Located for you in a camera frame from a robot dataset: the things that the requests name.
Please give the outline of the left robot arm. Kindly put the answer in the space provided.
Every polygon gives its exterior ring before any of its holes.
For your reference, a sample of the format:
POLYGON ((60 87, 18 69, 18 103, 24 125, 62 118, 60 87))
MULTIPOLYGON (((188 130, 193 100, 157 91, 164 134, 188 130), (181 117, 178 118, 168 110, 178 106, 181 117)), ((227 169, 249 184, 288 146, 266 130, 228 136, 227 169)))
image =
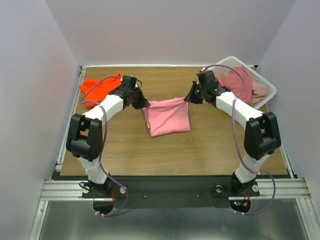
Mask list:
POLYGON ((141 85, 134 76, 119 77, 120 85, 112 89, 102 100, 92 100, 95 106, 83 113, 75 113, 69 123, 66 150, 78 159, 85 169, 88 181, 80 184, 84 194, 104 198, 112 192, 108 171, 102 164, 108 121, 128 106, 139 110, 149 106, 141 85))

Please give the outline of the bright pink t shirt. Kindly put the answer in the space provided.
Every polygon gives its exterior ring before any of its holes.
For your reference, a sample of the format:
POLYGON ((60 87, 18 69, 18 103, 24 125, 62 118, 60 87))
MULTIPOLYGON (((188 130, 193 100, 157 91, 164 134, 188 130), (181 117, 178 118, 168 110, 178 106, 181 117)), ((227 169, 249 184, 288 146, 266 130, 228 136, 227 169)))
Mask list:
POLYGON ((191 131, 189 106, 183 97, 150 101, 142 109, 151 137, 191 131))

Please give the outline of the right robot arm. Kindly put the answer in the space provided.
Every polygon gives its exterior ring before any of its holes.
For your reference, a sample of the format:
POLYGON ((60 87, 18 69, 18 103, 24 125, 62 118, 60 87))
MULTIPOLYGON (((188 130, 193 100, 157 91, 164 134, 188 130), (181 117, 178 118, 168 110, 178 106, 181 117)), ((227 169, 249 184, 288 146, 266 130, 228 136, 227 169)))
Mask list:
POLYGON ((264 162, 281 146, 277 117, 251 107, 227 87, 219 86, 212 70, 200 71, 197 77, 185 102, 212 104, 232 117, 233 126, 239 123, 244 128, 245 154, 239 155, 240 165, 230 182, 231 192, 242 195, 251 188, 264 162))

